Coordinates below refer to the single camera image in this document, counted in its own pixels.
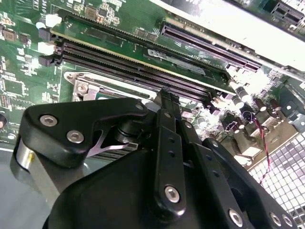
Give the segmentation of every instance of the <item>black connector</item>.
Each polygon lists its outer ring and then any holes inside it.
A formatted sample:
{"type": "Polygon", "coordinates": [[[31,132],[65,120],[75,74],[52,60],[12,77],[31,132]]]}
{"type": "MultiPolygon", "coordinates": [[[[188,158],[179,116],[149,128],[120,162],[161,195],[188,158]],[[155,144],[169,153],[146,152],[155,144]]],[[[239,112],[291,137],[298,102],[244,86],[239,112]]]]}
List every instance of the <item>black connector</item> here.
{"type": "Polygon", "coordinates": [[[167,22],[163,23],[161,29],[162,36],[173,39],[174,41],[191,46],[194,49],[204,52],[216,59],[220,59],[236,67],[244,68],[245,70],[251,72],[257,72],[262,65],[253,62],[245,57],[242,57],[236,53],[230,52],[225,48],[218,47],[217,45],[212,45],[208,41],[205,41],[201,37],[197,37],[187,31],[184,31],[176,26],[173,26],[167,22]]]}
{"type": "Polygon", "coordinates": [[[269,0],[263,9],[278,19],[294,26],[297,26],[304,19],[303,13],[279,0],[269,0]]]}
{"type": "Polygon", "coordinates": [[[39,28],[38,36],[42,38],[45,42],[51,42],[56,40],[56,35],[50,32],[50,29],[39,28]]]}

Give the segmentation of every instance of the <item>bolt head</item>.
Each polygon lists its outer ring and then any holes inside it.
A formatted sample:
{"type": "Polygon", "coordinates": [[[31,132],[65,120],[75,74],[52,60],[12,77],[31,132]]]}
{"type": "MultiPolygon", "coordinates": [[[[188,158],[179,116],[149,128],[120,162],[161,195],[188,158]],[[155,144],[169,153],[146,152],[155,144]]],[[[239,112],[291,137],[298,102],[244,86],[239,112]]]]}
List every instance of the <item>bolt head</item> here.
{"type": "Polygon", "coordinates": [[[168,118],[171,117],[171,115],[170,115],[169,113],[167,113],[167,112],[164,112],[164,115],[165,115],[166,117],[168,117],[168,118]]]}
{"type": "Polygon", "coordinates": [[[238,226],[239,228],[243,226],[243,219],[241,218],[241,216],[238,214],[237,211],[233,209],[229,209],[229,216],[236,226],[238,226]]]}
{"type": "Polygon", "coordinates": [[[290,219],[290,218],[288,218],[288,216],[287,216],[287,215],[282,214],[282,217],[283,217],[283,219],[284,219],[285,223],[286,223],[288,226],[290,226],[290,227],[292,227],[292,226],[293,226],[291,219],[290,219]]]}
{"type": "Polygon", "coordinates": [[[139,110],[144,110],[144,108],[141,104],[137,104],[135,107],[138,108],[139,110]]]}
{"type": "Polygon", "coordinates": [[[270,215],[272,221],[273,221],[276,225],[278,225],[279,227],[282,225],[280,219],[276,216],[276,214],[274,214],[273,212],[270,212],[269,215],[270,215]]]}
{"type": "Polygon", "coordinates": [[[212,145],[215,146],[215,147],[218,147],[218,143],[215,142],[215,141],[212,141],[212,145]]]}
{"type": "Polygon", "coordinates": [[[57,119],[54,116],[47,114],[40,117],[40,122],[47,127],[52,127],[57,124],[57,119]]]}
{"type": "Polygon", "coordinates": [[[83,85],[83,84],[79,84],[77,86],[77,90],[80,92],[80,93],[86,93],[87,90],[88,90],[88,87],[86,85],[83,85]]]}
{"type": "Polygon", "coordinates": [[[172,203],[178,203],[180,200],[180,195],[177,189],[172,186],[167,186],[164,190],[166,197],[172,203]]]}
{"type": "Polygon", "coordinates": [[[67,133],[67,139],[72,143],[82,143],[84,141],[84,135],[77,130],[71,130],[67,133]]]}

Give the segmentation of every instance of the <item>solid capacitor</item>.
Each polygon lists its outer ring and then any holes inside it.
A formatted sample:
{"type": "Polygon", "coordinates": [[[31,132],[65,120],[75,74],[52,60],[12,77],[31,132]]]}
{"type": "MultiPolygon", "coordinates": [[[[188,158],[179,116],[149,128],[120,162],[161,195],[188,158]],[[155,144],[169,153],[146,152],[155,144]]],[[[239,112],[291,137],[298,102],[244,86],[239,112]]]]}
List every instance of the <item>solid capacitor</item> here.
{"type": "Polygon", "coordinates": [[[272,109],[275,111],[280,111],[282,109],[280,104],[278,104],[278,102],[275,99],[271,99],[269,101],[269,103],[270,103],[272,109]]]}
{"type": "Polygon", "coordinates": [[[255,99],[254,102],[258,107],[259,111],[265,111],[267,109],[266,105],[263,103],[261,99],[255,99]]]}
{"type": "Polygon", "coordinates": [[[244,103],[250,103],[252,101],[252,97],[245,91],[243,87],[238,87],[236,89],[236,93],[244,103]]]}
{"type": "Polygon", "coordinates": [[[244,106],[244,102],[239,98],[238,95],[234,96],[232,100],[238,109],[241,109],[244,106]]]}

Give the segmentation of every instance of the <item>cable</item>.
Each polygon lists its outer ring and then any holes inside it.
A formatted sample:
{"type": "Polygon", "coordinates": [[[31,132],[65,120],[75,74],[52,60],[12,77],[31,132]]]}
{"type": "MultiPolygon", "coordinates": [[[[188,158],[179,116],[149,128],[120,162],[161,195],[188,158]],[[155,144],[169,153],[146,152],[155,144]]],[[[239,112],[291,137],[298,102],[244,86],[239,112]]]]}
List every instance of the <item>cable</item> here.
{"type": "Polygon", "coordinates": [[[259,184],[261,185],[265,179],[265,177],[267,176],[267,174],[270,172],[270,168],[271,168],[271,163],[270,163],[270,158],[269,158],[269,152],[268,152],[268,147],[267,147],[267,143],[266,143],[266,140],[265,140],[265,136],[264,136],[264,130],[262,128],[262,126],[260,125],[260,123],[255,119],[254,120],[254,123],[256,125],[256,127],[259,129],[260,131],[260,134],[261,134],[261,138],[263,140],[263,144],[264,144],[264,151],[266,153],[266,156],[267,156],[267,163],[268,163],[268,167],[267,167],[267,170],[265,172],[265,174],[263,175],[263,177],[261,178],[259,184]]]}

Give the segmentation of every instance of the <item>black mechanical linkage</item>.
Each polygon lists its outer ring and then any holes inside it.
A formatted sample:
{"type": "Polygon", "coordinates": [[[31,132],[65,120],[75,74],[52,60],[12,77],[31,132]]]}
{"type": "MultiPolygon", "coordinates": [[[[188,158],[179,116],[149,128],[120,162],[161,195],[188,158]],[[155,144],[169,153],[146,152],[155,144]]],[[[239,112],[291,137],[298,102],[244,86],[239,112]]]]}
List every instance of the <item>black mechanical linkage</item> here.
{"type": "Polygon", "coordinates": [[[22,173],[30,174],[53,200],[45,229],[297,228],[219,142],[201,142],[176,95],[161,90],[154,102],[156,113],[132,98],[25,111],[12,171],[23,182],[22,173]],[[138,143],[138,150],[82,178],[83,160],[104,129],[102,145],[138,143]]]}

